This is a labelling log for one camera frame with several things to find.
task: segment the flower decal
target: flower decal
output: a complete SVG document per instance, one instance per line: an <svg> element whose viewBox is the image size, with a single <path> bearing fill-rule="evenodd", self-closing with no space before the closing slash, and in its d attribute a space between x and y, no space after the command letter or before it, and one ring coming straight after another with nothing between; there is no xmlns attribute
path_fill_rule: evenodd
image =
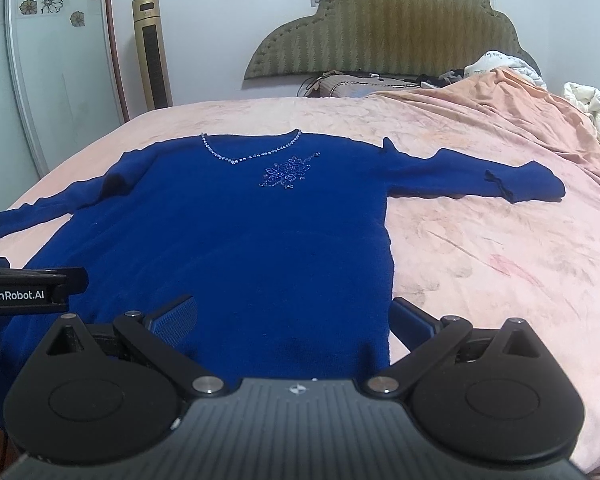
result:
<svg viewBox="0 0 600 480"><path fill-rule="evenodd" d="M36 0L24 0L20 4L20 12L22 14L37 14L38 13L38 2Z"/></svg>
<svg viewBox="0 0 600 480"><path fill-rule="evenodd" d="M62 0L40 0L40 2L42 3L40 14L58 12L63 5Z"/></svg>
<svg viewBox="0 0 600 480"><path fill-rule="evenodd" d="M305 160L297 158L294 155L284 164L276 163L273 165L273 168L265 168L267 173L264 174L264 182L260 185L277 186L280 184L285 189L291 189L296 180L304 180L304 174L311 168L307 163L314 158L314 156L319 155L320 153L314 153Z"/></svg>
<svg viewBox="0 0 600 480"><path fill-rule="evenodd" d="M74 27L84 27L84 12L76 10L69 18Z"/></svg>

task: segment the sweater cuff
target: sweater cuff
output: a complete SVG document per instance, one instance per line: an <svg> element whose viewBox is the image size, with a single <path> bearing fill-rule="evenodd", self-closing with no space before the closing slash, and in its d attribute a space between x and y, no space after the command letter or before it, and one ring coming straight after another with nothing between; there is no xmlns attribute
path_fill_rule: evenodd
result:
<svg viewBox="0 0 600 480"><path fill-rule="evenodd" d="M497 173L487 170L484 178L494 182L501 196L512 204L528 200L550 202L566 193L562 181L534 160L519 168L499 168Z"/></svg>

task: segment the metal screw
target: metal screw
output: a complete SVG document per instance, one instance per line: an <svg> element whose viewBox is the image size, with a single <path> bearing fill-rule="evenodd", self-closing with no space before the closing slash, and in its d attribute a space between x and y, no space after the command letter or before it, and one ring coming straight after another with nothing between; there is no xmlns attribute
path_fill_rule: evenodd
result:
<svg viewBox="0 0 600 480"><path fill-rule="evenodd" d="M400 386L394 378L384 376L372 377L366 382L366 385L370 390L379 394L390 394Z"/></svg>
<svg viewBox="0 0 600 480"><path fill-rule="evenodd" d="M201 394L214 394L224 388L224 382L218 377L204 375L193 381L193 389Z"/></svg>

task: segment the sweater sleeve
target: sweater sleeve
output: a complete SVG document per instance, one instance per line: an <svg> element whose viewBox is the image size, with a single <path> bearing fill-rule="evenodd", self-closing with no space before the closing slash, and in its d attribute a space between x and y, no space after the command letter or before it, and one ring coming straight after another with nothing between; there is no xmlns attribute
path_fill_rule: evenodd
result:
<svg viewBox="0 0 600 480"><path fill-rule="evenodd" d="M381 156L391 196L500 196L516 203L565 195L562 181L535 161L514 168L447 149L417 158L398 152L389 139Z"/></svg>
<svg viewBox="0 0 600 480"><path fill-rule="evenodd" d="M0 238L75 213L102 200L131 192L162 154L192 146L198 137L156 142L143 150L125 152L103 176L74 182L64 191L31 204L0 212Z"/></svg>

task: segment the beaded floral embroidery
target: beaded floral embroidery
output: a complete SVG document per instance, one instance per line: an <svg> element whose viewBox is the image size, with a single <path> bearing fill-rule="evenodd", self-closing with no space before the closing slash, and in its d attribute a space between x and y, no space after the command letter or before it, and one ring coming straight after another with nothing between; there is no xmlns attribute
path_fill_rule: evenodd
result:
<svg viewBox="0 0 600 480"><path fill-rule="evenodd" d="M284 164L275 163L273 168L265 168L267 173L264 174L264 182L261 186L277 186L280 184L285 189L291 189L296 180L304 180L304 174L309 171L311 166L307 164L314 156L319 156L320 153L314 153L308 156L305 160L292 156Z"/></svg>

